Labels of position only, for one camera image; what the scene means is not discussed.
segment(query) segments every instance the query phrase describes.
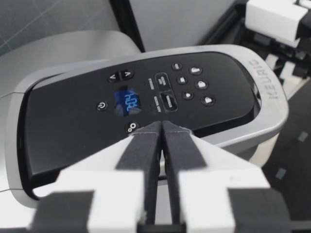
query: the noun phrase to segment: silver trim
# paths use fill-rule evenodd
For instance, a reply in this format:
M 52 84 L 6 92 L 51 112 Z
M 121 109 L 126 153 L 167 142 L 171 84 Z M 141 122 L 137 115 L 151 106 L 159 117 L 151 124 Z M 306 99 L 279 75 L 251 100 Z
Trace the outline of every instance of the silver trim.
M 253 51 L 236 45 L 186 47 L 127 56 L 59 75 L 39 83 L 35 88 L 41 88 L 76 75 L 117 64 L 197 52 L 219 52 L 238 60 L 253 77 L 262 102 L 261 110 L 253 121 L 230 130 L 203 137 L 203 139 L 232 153 L 238 153 L 276 135 L 285 123 L 289 112 L 282 86 L 264 60 Z

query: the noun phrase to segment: round button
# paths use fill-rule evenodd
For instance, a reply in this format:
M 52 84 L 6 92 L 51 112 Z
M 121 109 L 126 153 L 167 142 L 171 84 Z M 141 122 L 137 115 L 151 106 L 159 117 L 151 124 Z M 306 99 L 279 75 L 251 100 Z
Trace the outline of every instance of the round button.
M 178 77 L 176 81 L 179 85 L 185 85 L 187 84 L 188 79 L 185 76 L 182 76 L 182 77 Z
M 201 67 L 194 66 L 189 69 L 189 72 L 192 75 L 200 75 L 202 74 L 203 70 Z
M 172 69 L 173 70 L 181 70 L 182 68 L 183 68 L 183 66 L 180 63 L 178 63 L 178 62 L 175 62 L 175 63 L 172 64 Z
M 183 92 L 182 97 L 184 98 L 184 100 L 191 100 L 193 99 L 193 93 L 191 92 Z
M 108 108 L 108 103 L 106 101 L 99 102 L 96 106 L 98 111 L 104 111 Z
M 210 96 L 204 96 L 201 98 L 201 102 L 205 106 L 212 106 L 215 103 L 215 98 Z
M 206 82 L 200 80 L 200 81 L 198 81 L 198 82 L 195 84 L 195 87 L 196 87 L 197 89 L 200 89 L 200 90 L 205 90 L 205 89 L 208 88 L 208 83 L 206 83 Z
M 125 132 L 132 133 L 139 129 L 139 124 L 137 122 L 129 122 L 125 125 Z

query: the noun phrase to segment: arrow button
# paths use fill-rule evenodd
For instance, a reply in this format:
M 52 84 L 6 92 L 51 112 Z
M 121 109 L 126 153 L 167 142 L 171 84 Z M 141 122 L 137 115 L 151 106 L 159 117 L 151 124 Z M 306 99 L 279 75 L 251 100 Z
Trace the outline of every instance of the arrow button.
M 120 82 L 121 79 L 120 79 L 119 72 L 116 72 L 116 73 L 110 75 L 110 76 L 108 77 L 108 81 L 111 82 L 111 83 Z
M 134 71 L 131 69 L 125 69 L 121 71 L 121 77 L 123 80 L 128 80 L 133 78 L 134 76 Z

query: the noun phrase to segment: control panel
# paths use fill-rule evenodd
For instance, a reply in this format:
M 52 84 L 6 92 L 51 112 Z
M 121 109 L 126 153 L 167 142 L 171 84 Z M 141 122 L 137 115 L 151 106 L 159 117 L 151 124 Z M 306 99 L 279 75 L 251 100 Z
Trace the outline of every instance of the control panel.
M 216 52 L 101 68 L 30 90 L 20 114 L 19 163 L 31 187 L 157 120 L 199 137 L 254 119 L 251 76 Z

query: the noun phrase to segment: blue digital display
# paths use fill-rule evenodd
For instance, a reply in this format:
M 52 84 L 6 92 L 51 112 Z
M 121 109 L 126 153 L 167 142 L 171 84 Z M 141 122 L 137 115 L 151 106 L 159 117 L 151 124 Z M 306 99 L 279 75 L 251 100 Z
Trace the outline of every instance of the blue digital display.
M 115 113 L 119 117 L 134 115 L 141 112 L 138 94 L 133 89 L 120 90 L 114 93 Z

